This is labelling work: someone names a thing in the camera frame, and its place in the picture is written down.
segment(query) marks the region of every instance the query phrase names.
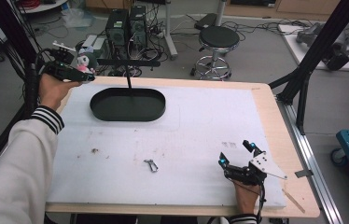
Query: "stool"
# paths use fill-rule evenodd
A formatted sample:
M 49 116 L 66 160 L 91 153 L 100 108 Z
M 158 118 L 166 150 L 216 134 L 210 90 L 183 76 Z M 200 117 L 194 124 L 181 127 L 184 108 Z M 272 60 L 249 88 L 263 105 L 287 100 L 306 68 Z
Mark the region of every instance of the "stool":
M 213 51 L 213 55 L 201 57 L 192 68 L 191 75 L 195 76 L 199 73 L 200 79 L 223 80 L 225 77 L 230 77 L 230 65 L 223 58 L 218 57 L 218 54 L 226 54 L 236 49 L 240 41 L 238 34 L 226 27 L 209 26 L 201 30 L 199 41 L 202 48 Z

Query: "white sleeve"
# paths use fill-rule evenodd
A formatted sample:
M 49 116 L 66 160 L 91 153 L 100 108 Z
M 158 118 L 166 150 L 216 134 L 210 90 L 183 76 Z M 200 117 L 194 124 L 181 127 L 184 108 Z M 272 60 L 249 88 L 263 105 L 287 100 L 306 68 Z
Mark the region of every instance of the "white sleeve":
M 40 106 L 11 129 L 0 157 L 0 224 L 43 223 L 61 117 Z

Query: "cardboard box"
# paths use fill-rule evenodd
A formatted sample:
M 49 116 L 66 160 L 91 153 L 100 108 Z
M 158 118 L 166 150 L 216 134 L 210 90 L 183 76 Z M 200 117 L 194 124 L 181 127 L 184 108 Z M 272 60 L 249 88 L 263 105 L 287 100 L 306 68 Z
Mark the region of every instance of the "cardboard box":
M 86 6 L 88 8 L 126 8 L 130 9 L 133 4 L 133 0 L 86 0 Z

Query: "black oval tray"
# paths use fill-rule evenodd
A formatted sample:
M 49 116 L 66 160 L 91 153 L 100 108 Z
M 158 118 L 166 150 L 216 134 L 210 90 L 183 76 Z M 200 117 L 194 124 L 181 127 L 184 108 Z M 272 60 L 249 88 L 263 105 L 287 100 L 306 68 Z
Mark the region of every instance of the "black oval tray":
M 108 88 L 93 95 L 90 107 L 104 121 L 152 121 L 165 112 L 166 100 L 152 89 Z

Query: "black metal frame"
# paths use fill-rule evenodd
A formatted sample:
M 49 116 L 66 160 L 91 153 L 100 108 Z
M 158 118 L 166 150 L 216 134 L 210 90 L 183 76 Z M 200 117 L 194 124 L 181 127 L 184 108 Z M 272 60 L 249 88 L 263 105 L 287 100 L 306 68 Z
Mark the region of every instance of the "black metal frame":
M 328 21 L 324 25 L 319 36 L 311 45 L 308 52 L 306 52 L 305 57 L 300 62 L 299 66 L 290 74 L 269 84 L 271 89 L 274 89 L 288 82 L 285 89 L 277 94 L 277 100 L 282 101 L 285 105 L 292 105 L 294 97 L 298 92 L 300 92 L 296 124 L 302 135 L 305 135 L 303 124 L 309 78 L 322 60 L 324 54 L 331 48 L 332 44 L 346 27 L 348 22 L 349 0 L 341 0 L 328 18 Z

